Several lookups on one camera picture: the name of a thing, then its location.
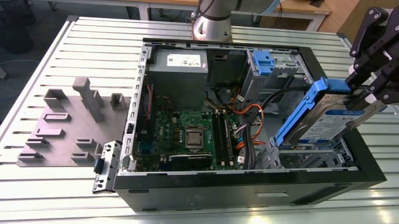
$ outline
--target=desk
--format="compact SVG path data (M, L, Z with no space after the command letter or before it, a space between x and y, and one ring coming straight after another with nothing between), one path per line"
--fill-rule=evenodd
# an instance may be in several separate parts
M88 77L101 96L120 92L131 97L144 37L188 40L191 26L85 17L65 22L0 126L0 223L399 223L399 119L392 107L359 127L388 181L318 205L135 213L116 194L92 195L92 168L17 167L47 90L77 95L71 87L75 77ZM327 76L348 75L350 46L335 34L232 27L232 38L234 42L311 47Z
M195 11L199 5L199 0L57 0L59 2L85 3L99 5L115 5L137 7L140 12L140 19L150 20L150 9L164 8ZM331 10L326 3L322 6L314 7L308 4L308 0L286 0L282 2L283 14L282 17L311 20L307 31L318 31L326 16L331 14ZM235 14L248 14L247 12L232 12ZM254 14L254 16L279 16L279 8L271 13Z

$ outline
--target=metal latch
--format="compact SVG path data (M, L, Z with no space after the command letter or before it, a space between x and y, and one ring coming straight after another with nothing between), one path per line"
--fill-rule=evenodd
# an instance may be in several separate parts
M104 144L101 157L95 162L93 194L115 193L113 181L117 173L119 154L121 142L111 141Z

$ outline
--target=blue plastic clip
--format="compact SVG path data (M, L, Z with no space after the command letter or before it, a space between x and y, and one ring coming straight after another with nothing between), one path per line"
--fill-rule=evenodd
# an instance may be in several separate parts
M258 72L262 76L268 76L274 72L275 59L268 51L254 50L254 62L258 66Z

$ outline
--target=sticker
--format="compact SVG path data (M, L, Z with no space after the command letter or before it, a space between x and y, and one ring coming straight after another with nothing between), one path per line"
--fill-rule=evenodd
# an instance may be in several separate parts
M246 158L243 156L239 156L238 157L238 163L244 163L244 161L246 161Z
M238 94L238 100L242 102L244 101L244 98L239 94Z
M200 55L170 54L167 66L200 67Z
M299 139L300 143L328 142L356 120L364 111L328 110Z

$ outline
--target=chip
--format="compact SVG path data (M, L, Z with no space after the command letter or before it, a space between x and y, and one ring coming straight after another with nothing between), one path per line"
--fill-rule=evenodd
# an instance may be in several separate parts
M186 148L198 152L204 148L204 130L202 128L186 129Z

